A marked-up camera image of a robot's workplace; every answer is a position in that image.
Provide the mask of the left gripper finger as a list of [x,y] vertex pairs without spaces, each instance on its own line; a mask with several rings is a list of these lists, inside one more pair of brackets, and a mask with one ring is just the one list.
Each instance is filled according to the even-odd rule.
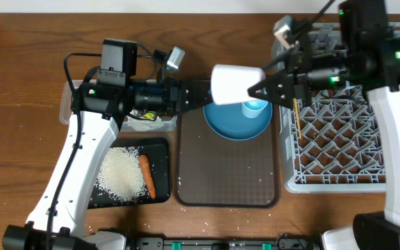
[[202,108],[213,102],[213,98],[209,93],[189,94],[185,101],[185,110],[191,111]]
[[210,94],[210,80],[194,80],[186,81],[186,93],[188,95],[207,95]]

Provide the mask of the wooden chopstick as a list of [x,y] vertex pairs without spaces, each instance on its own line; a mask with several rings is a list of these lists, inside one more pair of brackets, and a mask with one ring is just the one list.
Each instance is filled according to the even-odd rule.
[[296,117],[296,124],[297,124],[299,139],[301,139],[302,134],[301,134],[301,125],[300,125],[300,116],[299,116],[299,106],[298,106],[298,101],[296,98],[293,98],[293,104],[294,104],[294,113],[295,113],[295,117]]

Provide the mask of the pink cup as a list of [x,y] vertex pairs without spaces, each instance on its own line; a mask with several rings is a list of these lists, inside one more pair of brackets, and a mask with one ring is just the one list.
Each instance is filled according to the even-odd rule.
[[218,106],[255,101],[248,89],[264,79],[259,67],[215,65],[210,78],[212,100]]

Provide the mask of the light blue cup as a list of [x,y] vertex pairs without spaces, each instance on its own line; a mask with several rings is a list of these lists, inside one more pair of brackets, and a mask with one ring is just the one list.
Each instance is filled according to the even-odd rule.
[[244,102],[241,105],[242,114],[249,119],[253,119],[259,116],[267,106],[268,102],[265,100]]

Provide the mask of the green and silver wrapper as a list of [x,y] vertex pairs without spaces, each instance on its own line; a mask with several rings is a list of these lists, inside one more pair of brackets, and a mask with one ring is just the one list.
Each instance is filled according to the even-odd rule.
[[138,120],[149,120],[149,121],[156,121],[156,113],[154,111],[140,111],[140,110],[134,110],[132,112],[132,115],[134,116],[135,119]]

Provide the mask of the white paper napkin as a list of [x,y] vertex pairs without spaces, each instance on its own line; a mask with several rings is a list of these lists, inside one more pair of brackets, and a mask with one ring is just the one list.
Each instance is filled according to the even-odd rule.
[[158,117],[156,121],[142,121],[128,118],[122,124],[121,132],[165,132],[176,128],[177,117]]

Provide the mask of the orange carrot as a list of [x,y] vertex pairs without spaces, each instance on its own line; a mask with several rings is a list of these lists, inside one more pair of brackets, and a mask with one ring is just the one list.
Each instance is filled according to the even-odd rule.
[[151,197],[152,200],[155,200],[156,199],[156,189],[155,189],[155,185],[153,183],[149,159],[147,158],[146,155],[139,156],[139,165],[140,165],[140,169],[142,171],[145,185],[149,192],[149,196]]

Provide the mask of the white rice pile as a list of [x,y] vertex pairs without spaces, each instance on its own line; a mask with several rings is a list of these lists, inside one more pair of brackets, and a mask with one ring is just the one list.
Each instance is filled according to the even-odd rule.
[[110,198],[135,201],[147,193],[135,147],[109,148],[100,166],[95,187]]

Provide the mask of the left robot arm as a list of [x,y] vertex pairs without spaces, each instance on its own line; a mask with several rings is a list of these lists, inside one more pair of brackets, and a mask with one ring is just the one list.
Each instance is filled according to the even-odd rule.
[[184,51],[147,52],[153,61],[156,86],[136,78],[142,45],[107,38],[101,63],[88,71],[79,86],[71,86],[67,138],[50,181],[25,225],[7,227],[4,249],[126,249],[123,233],[106,230],[86,235],[88,204],[103,159],[133,110],[177,116],[208,105],[205,85],[165,76],[175,72]]

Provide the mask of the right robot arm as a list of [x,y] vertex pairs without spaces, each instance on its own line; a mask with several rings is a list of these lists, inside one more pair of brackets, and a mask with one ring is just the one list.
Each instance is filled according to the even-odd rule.
[[323,249],[400,249],[400,37],[394,34],[383,0],[344,1],[339,7],[346,53],[316,56],[309,32],[313,20],[280,19],[274,36],[285,51],[271,64],[284,68],[248,89],[251,97],[292,108],[296,99],[310,104],[317,90],[346,83],[362,87],[381,137],[385,167],[385,207],[358,214],[353,223],[322,235]]

